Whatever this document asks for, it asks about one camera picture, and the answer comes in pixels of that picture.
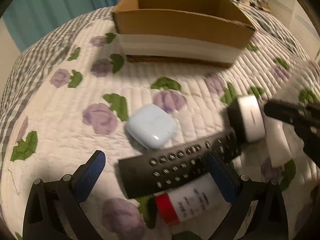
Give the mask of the black remote control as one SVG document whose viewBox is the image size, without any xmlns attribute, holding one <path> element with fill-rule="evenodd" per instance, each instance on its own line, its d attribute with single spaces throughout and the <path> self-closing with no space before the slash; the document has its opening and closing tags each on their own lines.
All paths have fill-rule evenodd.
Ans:
<svg viewBox="0 0 320 240">
<path fill-rule="evenodd" d="M 207 172 L 206 155 L 216 150 L 225 163 L 240 155 L 234 129 L 144 155 L 120 159 L 126 196 L 139 198 L 182 186 Z"/>
</svg>

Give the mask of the white tube red cap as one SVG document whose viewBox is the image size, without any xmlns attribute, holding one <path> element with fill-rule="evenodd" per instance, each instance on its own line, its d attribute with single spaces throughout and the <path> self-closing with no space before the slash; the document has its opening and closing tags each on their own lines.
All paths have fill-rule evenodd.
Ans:
<svg viewBox="0 0 320 240">
<path fill-rule="evenodd" d="M 173 226 L 207 211 L 229 208 L 210 173 L 178 188 L 154 196 L 156 226 Z"/>
</svg>

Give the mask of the light blue earbuds case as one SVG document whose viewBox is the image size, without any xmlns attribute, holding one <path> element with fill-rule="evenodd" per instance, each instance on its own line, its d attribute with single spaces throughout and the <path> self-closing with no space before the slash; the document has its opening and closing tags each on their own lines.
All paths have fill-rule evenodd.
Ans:
<svg viewBox="0 0 320 240">
<path fill-rule="evenodd" d="M 126 130 L 148 149 L 160 149 L 176 132 L 176 121 L 154 104 L 136 110 L 127 120 Z"/>
</svg>

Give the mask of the white power adapter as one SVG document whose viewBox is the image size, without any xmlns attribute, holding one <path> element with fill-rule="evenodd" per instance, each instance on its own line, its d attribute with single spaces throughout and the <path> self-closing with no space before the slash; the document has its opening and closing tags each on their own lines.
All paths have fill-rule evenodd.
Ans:
<svg viewBox="0 0 320 240">
<path fill-rule="evenodd" d="M 283 123 L 274 118 L 264 116 L 266 143 L 272 167 L 284 166 L 291 160 L 289 145 L 283 131 Z"/>
</svg>

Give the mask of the floral quilted bedspread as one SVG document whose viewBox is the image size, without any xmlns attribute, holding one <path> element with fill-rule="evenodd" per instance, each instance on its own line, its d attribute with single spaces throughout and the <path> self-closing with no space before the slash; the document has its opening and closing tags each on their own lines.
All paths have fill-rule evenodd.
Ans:
<svg viewBox="0 0 320 240">
<path fill-rule="evenodd" d="M 112 13 L 85 26 L 1 132 L 1 213 L 13 236 L 23 239 L 35 179 L 59 180 L 102 150 L 104 171 L 81 207 L 103 239 L 208 239 L 230 207 L 156 226 L 147 198 L 127 199 L 118 161 L 147 154 L 126 131 L 127 118 L 145 105 L 162 107 L 176 121 L 169 148 L 225 130 L 227 107 L 242 95 L 254 95 L 260 105 L 272 98 L 319 102 L 319 65 L 276 18 L 253 9 L 245 14 L 257 31 L 227 69 L 131 63 L 121 51 Z"/>
</svg>

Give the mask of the open cardboard box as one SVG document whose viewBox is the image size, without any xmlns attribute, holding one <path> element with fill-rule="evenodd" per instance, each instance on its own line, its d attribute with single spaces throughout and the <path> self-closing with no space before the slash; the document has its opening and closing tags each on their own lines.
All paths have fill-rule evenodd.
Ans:
<svg viewBox="0 0 320 240">
<path fill-rule="evenodd" d="M 255 33 L 231 0 L 120 0 L 112 17 L 130 62 L 230 67 Z"/>
</svg>

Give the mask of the grey checked blanket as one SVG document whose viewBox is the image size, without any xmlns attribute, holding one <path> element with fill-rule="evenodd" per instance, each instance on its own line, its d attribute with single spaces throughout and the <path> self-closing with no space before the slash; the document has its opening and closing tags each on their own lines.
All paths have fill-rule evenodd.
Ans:
<svg viewBox="0 0 320 240">
<path fill-rule="evenodd" d="M 54 57 L 64 58 L 78 33 L 95 20 L 111 17 L 112 7 L 80 15 L 25 49 L 14 63 L 1 94 L 1 132 L 15 122 L 25 95 L 33 90 L 52 69 Z"/>
</svg>

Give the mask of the teal curtain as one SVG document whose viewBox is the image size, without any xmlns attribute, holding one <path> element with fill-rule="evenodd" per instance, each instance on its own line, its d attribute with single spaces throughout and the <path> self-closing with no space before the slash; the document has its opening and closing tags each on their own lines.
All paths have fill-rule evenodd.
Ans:
<svg viewBox="0 0 320 240">
<path fill-rule="evenodd" d="M 19 51 L 64 23 L 93 10 L 116 5 L 120 0 L 13 0 L 4 22 Z"/>
</svg>

